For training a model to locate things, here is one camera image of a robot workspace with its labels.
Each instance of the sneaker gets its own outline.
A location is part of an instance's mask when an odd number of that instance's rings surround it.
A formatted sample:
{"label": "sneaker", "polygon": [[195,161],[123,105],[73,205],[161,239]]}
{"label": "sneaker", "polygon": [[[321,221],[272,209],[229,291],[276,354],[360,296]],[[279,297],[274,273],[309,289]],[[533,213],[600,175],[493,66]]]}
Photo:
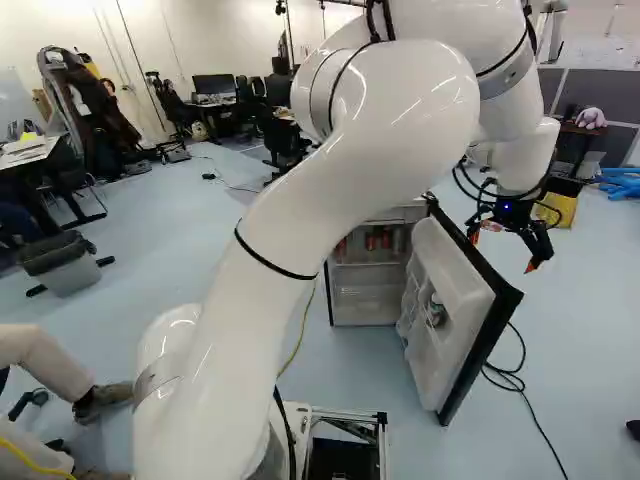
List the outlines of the sneaker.
{"label": "sneaker", "polygon": [[93,387],[93,401],[86,407],[73,407],[73,414],[80,425],[89,425],[98,420],[105,410],[124,403],[133,398],[131,382],[112,383]]}
{"label": "sneaker", "polygon": [[627,430],[636,442],[640,442],[640,420],[627,422]]}
{"label": "sneaker", "polygon": [[101,473],[89,470],[82,473],[74,473],[76,480],[131,480],[128,473]]}

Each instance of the robotic arm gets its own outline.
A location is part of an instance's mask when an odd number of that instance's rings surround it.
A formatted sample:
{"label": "robotic arm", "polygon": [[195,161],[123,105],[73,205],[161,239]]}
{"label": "robotic arm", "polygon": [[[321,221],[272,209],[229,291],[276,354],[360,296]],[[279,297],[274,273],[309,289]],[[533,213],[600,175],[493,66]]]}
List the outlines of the robotic arm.
{"label": "robotic arm", "polygon": [[[471,143],[500,142],[505,191],[547,170],[559,125],[543,118],[518,0],[369,3],[294,82],[296,119],[322,146],[256,199],[202,308],[161,317],[140,344],[137,480],[252,478],[288,319],[355,226],[434,186]],[[372,43],[389,19],[395,40]]]}

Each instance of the can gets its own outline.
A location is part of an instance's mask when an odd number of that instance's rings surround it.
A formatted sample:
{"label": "can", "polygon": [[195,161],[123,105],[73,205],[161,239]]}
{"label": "can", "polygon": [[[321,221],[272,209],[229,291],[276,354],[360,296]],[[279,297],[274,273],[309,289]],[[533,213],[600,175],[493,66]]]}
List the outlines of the can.
{"label": "can", "polygon": [[388,228],[382,230],[382,234],[380,235],[380,244],[385,250],[391,248],[391,232]]}
{"label": "can", "polygon": [[373,233],[370,233],[370,232],[365,233],[364,246],[369,252],[376,249],[376,236]]}
{"label": "can", "polygon": [[393,246],[392,252],[394,255],[400,255],[404,252],[404,228],[396,227],[393,229]]}
{"label": "can", "polygon": [[336,246],[336,255],[340,258],[347,254],[347,237],[344,237]]}

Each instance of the table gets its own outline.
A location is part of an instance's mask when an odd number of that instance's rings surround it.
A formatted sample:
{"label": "table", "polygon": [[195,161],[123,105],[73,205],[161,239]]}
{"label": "table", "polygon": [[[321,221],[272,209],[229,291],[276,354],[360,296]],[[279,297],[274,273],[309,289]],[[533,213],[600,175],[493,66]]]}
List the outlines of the table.
{"label": "table", "polygon": [[78,202],[73,198],[73,191],[69,190],[58,176],[58,172],[46,170],[47,176],[51,178],[51,182],[56,191],[60,194],[69,208],[76,216],[76,220],[65,225],[58,225],[49,212],[42,206],[40,194],[36,188],[24,179],[24,170],[30,166],[47,160],[57,149],[63,148],[62,139],[66,135],[55,135],[47,137],[45,144],[39,147],[30,148],[28,150],[16,153],[8,153],[0,156],[0,175],[9,176],[11,184],[15,187],[19,201],[29,210],[36,222],[40,225],[43,232],[47,235],[55,235],[61,230],[69,230],[80,225],[95,222],[107,216],[107,213],[98,213],[95,215],[85,215],[80,208]]}
{"label": "table", "polygon": [[0,171],[47,159],[61,138],[61,135],[47,137],[44,145],[32,147],[21,152],[2,154],[0,151]]}
{"label": "table", "polygon": [[578,136],[583,140],[582,148],[580,149],[580,152],[578,154],[579,156],[571,167],[571,171],[569,172],[569,178],[575,179],[576,175],[578,174],[578,170],[580,170],[580,167],[582,166],[582,162],[587,156],[587,153],[589,153],[589,151],[591,150],[593,141],[600,135],[606,133],[606,127],[587,130],[586,128],[578,127],[575,123],[568,121],[562,122],[560,124],[560,133]]}
{"label": "table", "polygon": [[[185,105],[191,108],[198,109],[198,113],[200,114],[200,119],[204,123],[205,128],[207,129],[207,133],[209,134],[209,138],[215,144],[220,144],[218,142],[217,137],[218,133],[221,130],[220,121],[224,119],[224,114],[228,114],[228,116],[233,116],[233,107],[236,106],[236,101],[223,101],[223,102],[215,102],[215,103],[193,103],[193,102],[185,102]],[[208,117],[211,116],[213,118],[213,123],[216,127],[216,130],[211,128],[211,124],[209,123]]]}

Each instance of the light blue floor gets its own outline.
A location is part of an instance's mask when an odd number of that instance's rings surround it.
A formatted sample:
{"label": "light blue floor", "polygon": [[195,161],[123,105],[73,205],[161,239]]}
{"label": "light blue floor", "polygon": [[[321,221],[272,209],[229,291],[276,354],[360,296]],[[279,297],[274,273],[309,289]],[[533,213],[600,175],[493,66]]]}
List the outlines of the light blue floor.
{"label": "light blue floor", "polygon": [[[48,293],[26,299],[23,292],[33,281],[14,273],[0,279],[1,321],[42,325],[100,382],[130,378],[145,326],[172,306],[202,298],[253,197],[200,175],[215,168],[229,184],[252,189],[269,173],[256,160],[267,158],[260,149],[245,152],[255,158],[208,144],[195,149],[212,158],[156,165],[147,175],[102,189],[108,218],[82,228],[100,254],[117,257],[99,284],[64,300]],[[474,208],[450,179],[435,191],[459,223]],[[529,350],[523,374],[529,398],[572,479],[637,479],[640,444],[628,439],[624,422],[640,418],[640,205],[612,203],[587,190],[574,228],[552,237],[556,258],[526,277],[527,251],[516,238],[485,233],[480,243],[494,266],[527,294],[514,323]],[[296,315],[287,348],[299,325]],[[493,361],[513,365],[517,347],[505,333]],[[291,400],[388,411],[397,480],[561,478],[519,397],[478,379],[453,424],[438,427],[420,408],[395,331],[332,329],[323,288],[312,304],[303,348],[280,385]],[[34,386],[14,370],[0,405],[8,408]],[[129,411],[82,428],[56,400],[42,411],[29,410],[20,423],[45,440],[71,440],[85,465],[132,466]]]}

